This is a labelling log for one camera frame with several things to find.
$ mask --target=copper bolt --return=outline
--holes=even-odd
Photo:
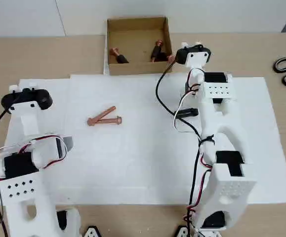
[[[94,118],[88,118],[87,124],[89,126],[94,126],[96,122],[98,122],[101,118],[103,118],[105,115],[111,113],[113,110],[116,110],[117,108],[115,106],[112,106],[108,108],[106,111],[103,111],[101,114],[97,115]]]
[[[122,117],[117,116],[116,118],[106,118],[106,119],[100,119],[97,123],[115,123],[117,125],[122,123]]]
[[[170,56],[167,56],[167,60],[168,60],[168,63],[173,63],[173,61],[175,60],[175,55],[170,55]]]
[[[119,48],[111,48],[110,49],[110,55],[113,55],[115,57],[118,57],[120,55]]]
[[[157,46],[161,47],[163,45],[163,41],[161,39],[157,40],[155,43]]]

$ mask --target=robotic arm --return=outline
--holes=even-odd
[[[219,235],[218,231],[235,225],[244,213],[248,196],[256,184],[254,166],[245,129],[241,125],[232,76],[202,70],[211,55],[202,44],[189,47],[183,43],[182,47],[176,54],[176,62],[191,68],[185,92],[192,88],[190,85],[199,88],[195,97],[202,126],[199,149],[204,162],[211,166],[199,203],[189,207],[192,208],[190,221],[194,237],[199,231],[205,237],[215,237]],[[226,135],[234,149],[217,150],[218,141],[214,140],[217,133]]]
[[[79,237],[81,218],[77,209],[56,211],[43,172],[62,161],[72,148],[72,138],[41,134],[38,117],[52,104],[49,93],[36,85],[10,87],[2,106],[13,119],[18,137],[0,148],[0,195],[12,237]],[[31,218],[27,207],[35,206]]]

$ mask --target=wooden table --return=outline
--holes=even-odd
[[[286,87],[281,84],[282,75],[272,71],[273,62],[286,56],[286,34],[171,34],[174,50],[182,41],[199,40],[213,53],[206,66],[208,71],[266,78],[286,156]],[[0,99],[8,93],[8,86],[19,79],[101,74],[103,58],[104,36],[0,39]],[[0,123],[0,146],[8,121],[6,116]],[[101,234],[114,237],[170,237],[179,224],[184,224],[181,217],[185,213],[182,206],[157,205],[95,205],[78,209],[82,232],[88,225],[97,225]],[[253,235],[286,237],[286,204],[249,206],[238,224],[223,232],[225,237]]]

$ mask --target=white foam sheet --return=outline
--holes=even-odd
[[[186,204],[195,156],[194,133],[179,133],[172,116],[157,102],[155,86],[160,75],[72,75],[70,80],[34,80],[47,89],[54,104],[43,111],[42,132],[73,135],[67,158],[49,167],[51,193],[58,204]],[[185,74],[166,76],[160,85],[162,100],[175,110]],[[25,87],[30,80],[21,80]],[[243,126],[247,130],[258,183],[249,203],[286,202],[286,160],[280,143],[270,96],[264,78],[235,78]],[[86,124],[108,107],[117,110],[121,125]],[[199,119],[189,118],[199,131]],[[179,129],[188,127],[178,122]],[[10,121],[7,144],[15,133]],[[222,136],[217,144],[228,147]],[[204,168],[199,164],[195,197]]]

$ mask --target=cardboard box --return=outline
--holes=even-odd
[[[109,49],[119,48],[120,54],[129,61],[118,64],[113,55],[108,55],[111,75],[162,73],[167,62],[150,62],[157,40],[163,41],[162,52],[171,55],[168,20],[166,17],[108,19]]]

